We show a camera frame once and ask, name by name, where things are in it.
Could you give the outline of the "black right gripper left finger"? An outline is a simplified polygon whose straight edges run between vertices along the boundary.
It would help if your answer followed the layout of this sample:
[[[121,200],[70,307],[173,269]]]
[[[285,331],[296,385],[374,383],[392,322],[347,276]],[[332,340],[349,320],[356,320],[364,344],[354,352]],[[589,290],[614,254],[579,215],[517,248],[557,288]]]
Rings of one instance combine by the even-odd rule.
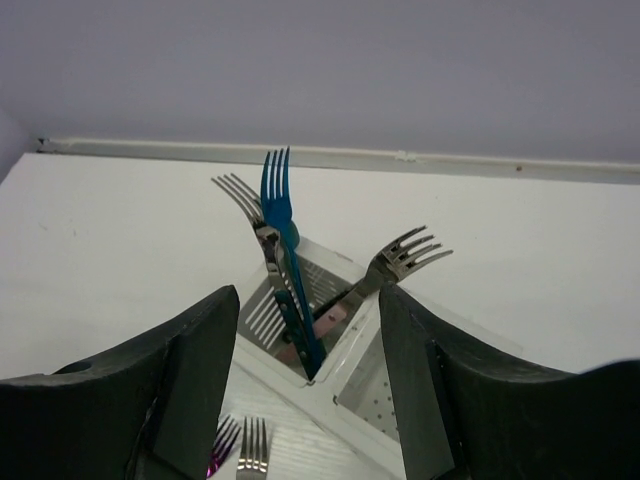
[[[127,450],[120,479],[202,479],[229,375],[239,315],[236,289],[223,286],[173,319],[53,373],[78,381],[82,423],[101,456]]]

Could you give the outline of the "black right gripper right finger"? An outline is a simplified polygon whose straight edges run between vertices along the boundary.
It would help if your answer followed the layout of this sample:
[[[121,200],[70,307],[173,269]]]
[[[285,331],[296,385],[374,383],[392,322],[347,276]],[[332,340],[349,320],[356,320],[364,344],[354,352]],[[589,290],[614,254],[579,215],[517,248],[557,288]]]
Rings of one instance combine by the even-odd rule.
[[[379,306],[408,478],[586,478],[575,375],[487,344],[398,287]]]

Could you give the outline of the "silver fork pink handle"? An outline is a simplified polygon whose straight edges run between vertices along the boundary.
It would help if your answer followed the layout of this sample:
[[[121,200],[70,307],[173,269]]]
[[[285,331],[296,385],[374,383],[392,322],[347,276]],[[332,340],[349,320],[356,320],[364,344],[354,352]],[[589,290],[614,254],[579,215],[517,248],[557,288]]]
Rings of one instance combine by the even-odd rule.
[[[317,338],[326,336],[336,325],[344,321],[347,317],[347,310],[338,305],[330,308],[313,325],[314,334]],[[287,345],[276,354],[275,358],[284,364],[291,364],[297,358],[297,351],[293,343]]]

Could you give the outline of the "silver fork black riveted handle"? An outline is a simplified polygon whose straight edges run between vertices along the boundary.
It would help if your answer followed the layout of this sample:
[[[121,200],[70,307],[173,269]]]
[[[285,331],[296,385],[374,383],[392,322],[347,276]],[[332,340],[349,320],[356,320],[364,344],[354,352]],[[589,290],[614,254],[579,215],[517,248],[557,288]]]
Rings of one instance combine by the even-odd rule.
[[[342,321],[356,313],[385,283],[398,284],[421,268],[454,253],[443,250],[441,243],[434,243],[433,234],[422,235],[426,229],[426,225],[411,229],[384,246],[370,261],[363,278],[320,309],[315,326]]]

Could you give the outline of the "silver fork teal marbled handle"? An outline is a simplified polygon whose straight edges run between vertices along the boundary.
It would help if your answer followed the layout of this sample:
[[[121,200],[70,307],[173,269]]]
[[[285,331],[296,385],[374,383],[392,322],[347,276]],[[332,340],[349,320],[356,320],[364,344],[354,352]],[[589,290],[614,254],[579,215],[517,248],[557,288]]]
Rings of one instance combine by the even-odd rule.
[[[285,250],[281,242],[280,232],[269,226],[263,216],[261,200],[258,194],[237,175],[231,173],[212,178],[211,181],[223,190],[242,210],[254,231],[254,235],[262,249],[265,259],[268,280],[273,288],[275,302],[281,312],[286,325],[292,353],[281,353],[279,358],[290,361],[301,360],[303,364],[309,361],[309,348],[303,330],[303,321],[296,295],[287,286],[289,278]]]

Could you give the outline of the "all blue fork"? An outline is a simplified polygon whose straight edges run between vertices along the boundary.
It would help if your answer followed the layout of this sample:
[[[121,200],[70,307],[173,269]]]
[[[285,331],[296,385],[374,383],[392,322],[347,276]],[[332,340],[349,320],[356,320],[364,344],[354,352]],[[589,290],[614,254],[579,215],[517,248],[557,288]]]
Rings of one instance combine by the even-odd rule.
[[[314,317],[309,307],[295,252],[295,237],[290,230],[293,208],[290,196],[289,160],[289,146],[267,153],[261,176],[260,199],[267,224],[280,232],[281,242],[289,256],[292,284],[302,312],[301,330],[307,347],[307,376],[313,380],[326,358],[326,350],[313,330]]]

